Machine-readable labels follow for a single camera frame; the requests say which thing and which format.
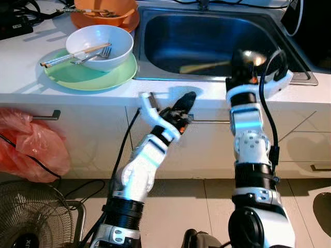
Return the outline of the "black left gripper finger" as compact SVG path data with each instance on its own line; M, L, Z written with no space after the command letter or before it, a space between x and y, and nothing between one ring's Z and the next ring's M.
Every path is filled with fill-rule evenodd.
M185 93L184 96L180 97L175 104L172 106L173 111L190 111L194 106L195 92Z
M197 93L185 93L177 100L177 112L180 114L188 114L196 100Z

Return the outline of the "silver fork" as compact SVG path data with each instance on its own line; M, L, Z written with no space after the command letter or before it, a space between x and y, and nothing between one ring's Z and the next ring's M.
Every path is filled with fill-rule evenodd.
M90 59L93 59L95 57L108 58L110 56L111 49L112 48L109 47L109 46L105 47L105 48L102 48L99 52L97 52L97 54L90 55L88 57L85 57L84 59L74 60L74 61L71 61L70 63L75 64L75 65L80 65L80 64L85 63L86 61L88 61Z

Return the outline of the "white ribbed bowl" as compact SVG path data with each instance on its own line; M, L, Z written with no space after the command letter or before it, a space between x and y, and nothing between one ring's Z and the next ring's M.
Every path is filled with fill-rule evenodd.
M85 48L110 44L110 55L107 58L95 57L82 65L97 71L111 71L129 59L134 48L134 38L122 28L107 24L96 24L76 30L68 36L65 47L69 54Z

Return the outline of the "black kitchen appliance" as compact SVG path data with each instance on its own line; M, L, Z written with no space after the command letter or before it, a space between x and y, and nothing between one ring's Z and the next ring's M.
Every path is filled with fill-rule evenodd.
M313 71L331 73L331 0L291 0L281 19Z

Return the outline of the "stainless steel sink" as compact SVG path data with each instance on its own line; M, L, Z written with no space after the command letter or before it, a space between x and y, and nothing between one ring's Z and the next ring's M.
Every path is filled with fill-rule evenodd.
M293 85L316 86L317 79L288 35L265 12L139 7L134 36L136 80L224 81L230 67L218 66L182 74L182 66L228 61L235 50L270 56L282 49Z

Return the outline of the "white cabinet front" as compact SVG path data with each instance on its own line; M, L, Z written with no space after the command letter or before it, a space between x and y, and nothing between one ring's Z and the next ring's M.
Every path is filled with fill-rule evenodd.
M293 131L314 110L271 110L279 139ZM194 119L229 120L229 109L194 107ZM133 146L151 128L140 118L131 129ZM234 136L229 123L191 123L179 142L168 148L156 170L156 179L232 179L234 177Z

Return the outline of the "green plate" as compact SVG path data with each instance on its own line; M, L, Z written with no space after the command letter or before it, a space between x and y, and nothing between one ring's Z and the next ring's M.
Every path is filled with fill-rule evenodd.
M111 89L132 80L137 72L137 60L133 54L118 68L109 72L97 71L69 61L44 68L45 74L58 85L68 89L97 91Z

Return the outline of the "orange bowl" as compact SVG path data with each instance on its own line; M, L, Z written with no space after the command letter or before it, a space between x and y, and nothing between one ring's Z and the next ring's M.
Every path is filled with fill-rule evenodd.
M76 9L109 10L113 14L96 12L74 12L70 15L71 21L78 27L87 25L120 26L138 7L135 0L74 0Z

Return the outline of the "robot right leg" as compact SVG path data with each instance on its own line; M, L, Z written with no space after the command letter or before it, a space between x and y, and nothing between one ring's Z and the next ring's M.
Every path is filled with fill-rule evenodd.
M184 234L184 240L180 248L225 248L230 241L221 243L217 238L204 231L188 229Z

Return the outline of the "chopstick with silver end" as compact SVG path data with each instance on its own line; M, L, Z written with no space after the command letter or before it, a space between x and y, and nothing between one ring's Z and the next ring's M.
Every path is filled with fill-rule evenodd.
M113 11L108 9L78 9L78 8L61 8L57 9L59 13L91 13L92 15L98 15L100 17L117 17Z

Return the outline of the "red plastic bag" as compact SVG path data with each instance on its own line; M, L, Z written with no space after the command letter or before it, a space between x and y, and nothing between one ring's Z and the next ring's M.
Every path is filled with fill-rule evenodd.
M32 182L54 182L57 179L33 159L53 173L62 176L71 170L71 158L63 137L45 122L34 120L29 113L16 108L0 107L0 172Z

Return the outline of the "black power strip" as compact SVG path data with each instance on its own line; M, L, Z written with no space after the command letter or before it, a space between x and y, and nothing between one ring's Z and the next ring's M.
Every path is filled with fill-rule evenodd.
M33 24L28 17L10 10L0 12L0 40L33 33Z

